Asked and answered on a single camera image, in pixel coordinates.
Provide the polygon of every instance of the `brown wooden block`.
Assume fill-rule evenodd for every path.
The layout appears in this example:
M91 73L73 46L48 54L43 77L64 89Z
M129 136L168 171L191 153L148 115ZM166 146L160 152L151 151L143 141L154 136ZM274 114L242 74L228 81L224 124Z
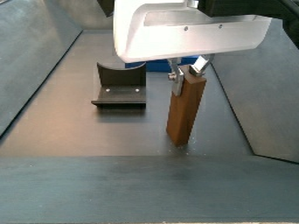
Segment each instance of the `brown wooden block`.
M190 74L190 66L180 66L184 73L182 95L172 94L166 131L175 146L188 143L192 125L202 102L207 80Z

